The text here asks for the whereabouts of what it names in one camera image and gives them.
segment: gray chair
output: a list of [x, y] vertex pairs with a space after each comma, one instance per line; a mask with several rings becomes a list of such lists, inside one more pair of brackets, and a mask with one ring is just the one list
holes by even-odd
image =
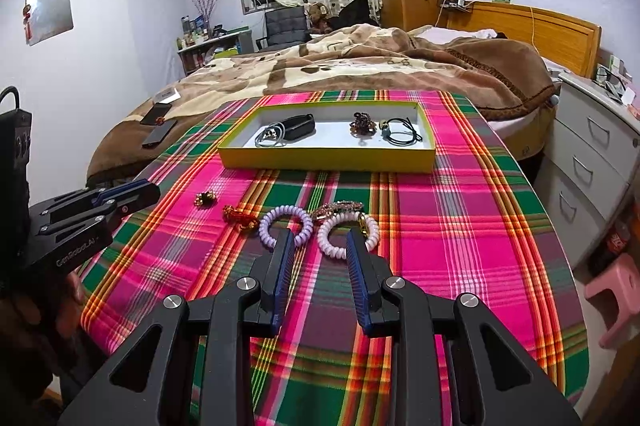
[[264, 21], [267, 25], [267, 35], [255, 41], [258, 52], [279, 51], [311, 39], [304, 7], [286, 7], [266, 12]]

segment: brown blanket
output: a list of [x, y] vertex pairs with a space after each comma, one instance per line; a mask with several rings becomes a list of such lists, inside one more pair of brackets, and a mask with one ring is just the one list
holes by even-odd
[[318, 90], [446, 90], [467, 96], [487, 120], [526, 116], [554, 92], [545, 64], [514, 40], [458, 38], [436, 45], [400, 29], [356, 25], [277, 53], [214, 60], [175, 83], [177, 120], [160, 146], [143, 149], [149, 99], [102, 140], [89, 184], [137, 174], [191, 126], [227, 101]]

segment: chair armrest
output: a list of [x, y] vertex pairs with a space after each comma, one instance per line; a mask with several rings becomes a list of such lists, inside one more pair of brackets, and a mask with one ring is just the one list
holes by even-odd
[[263, 40], [264, 40], [264, 41], [267, 41], [267, 39], [268, 39], [268, 36], [265, 36], [264, 38], [258, 38], [258, 39], [255, 41], [255, 44], [258, 46], [258, 50], [259, 50], [259, 51], [261, 51], [261, 50], [262, 50], [262, 44], [261, 44], [260, 42], [261, 42], [261, 41], [263, 41]]

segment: black smartphone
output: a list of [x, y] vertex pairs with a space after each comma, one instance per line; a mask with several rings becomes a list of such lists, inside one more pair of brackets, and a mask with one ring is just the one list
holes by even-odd
[[148, 124], [149, 126], [154, 126], [156, 124], [156, 120], [158, 120], [158, 117], [164, 117], [170, 109], [170, 102], [156, 102], [154, 106], [151, 107], [151, 110], [149, 110], [145, 114], [145, 117], [142, 118], [140, 124]]
[[176, 123], [177, 121], [173, 119], [165, 121], [160, 126], [156, 126], [142, 143], [142, 148], [155, 148], [158, 146]]

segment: black cable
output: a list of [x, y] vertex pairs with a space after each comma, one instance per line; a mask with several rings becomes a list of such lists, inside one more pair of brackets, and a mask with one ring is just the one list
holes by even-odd
[[[409, 132], [412, 134], [412, 138], [410, 140], [399, 140], [391, 137], [391, 128], [389, 127], [390, 122], [399, 122], [401, 123]], [[391, 119], [380, 121], [380, 130], [382, 130], [382, 138], [386, 141], [389, 141], [391, 144], [395, 146], [411, 146], [416, 142], [422, 142], [422, 136], [416, 131], [411, 121], [407, 117], [406, 119], [402, 119], [401, 117], [392, 117]]]
[[0, 94], [0, 102], [6, 97], [7, 94], [13, 94], [15, 98], [15, 107], [20, 108], [20, 94], [18, 94], [18, 89], [15, 86], [8, 86], [5, 88]]

